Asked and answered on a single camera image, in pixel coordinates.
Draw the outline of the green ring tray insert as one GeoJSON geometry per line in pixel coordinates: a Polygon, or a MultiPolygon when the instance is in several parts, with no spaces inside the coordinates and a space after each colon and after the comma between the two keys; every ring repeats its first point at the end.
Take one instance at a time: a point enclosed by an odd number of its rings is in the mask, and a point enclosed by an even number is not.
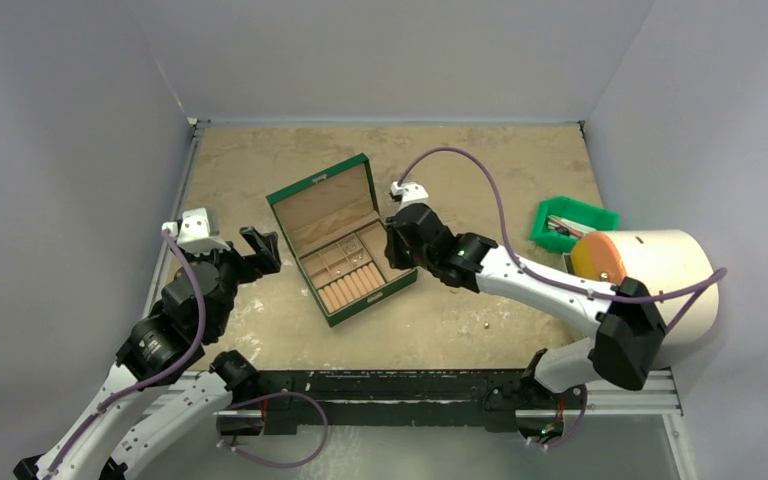
{"type": "Polygon", "coordinates": [[[416,269],[397,270],[385,257],[382,222],[372,222],[298,258],[303,276],[329,326],[395,295],[418,279],[416,269]],[[362,249],[347,256],[340,243],[358,239],[362,249]]]}

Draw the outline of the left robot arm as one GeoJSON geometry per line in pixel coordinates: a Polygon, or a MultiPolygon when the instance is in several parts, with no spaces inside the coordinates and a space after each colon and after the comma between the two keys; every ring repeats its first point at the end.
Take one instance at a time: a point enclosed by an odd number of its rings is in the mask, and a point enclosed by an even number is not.
{"type": "Polygon", "coordinates": [[[158,398],[225,333],[238,288],[280,271],[275,232],[243,227],[252,248],[242,255],[210,233],[205,220],[166,222],[161,234],[181,267],[148,315],[119,348],[102,387],[70,430],[48,452],[20,460],[18,479],[96,479],[137,409],[158,398]],[[184,230],[196,227],[193,236],[184,230]]]}

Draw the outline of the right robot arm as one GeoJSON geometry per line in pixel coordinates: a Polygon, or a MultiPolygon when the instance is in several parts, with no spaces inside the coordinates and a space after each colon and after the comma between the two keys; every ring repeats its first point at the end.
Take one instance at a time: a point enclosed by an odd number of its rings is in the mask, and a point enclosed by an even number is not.
{"type": "Polygon", "coordinates": [[[628,391],[646,383],[666,325],[644,283],[588,280],[510,255],[488,237],[453,233],[423,203],[387,218],[385,231],[392,268],[420,267],[448,287],[515,300],[582,333],[581,340],[532,358],[521,381],[529,404],[544,407],[590,381],[628,391]]]}

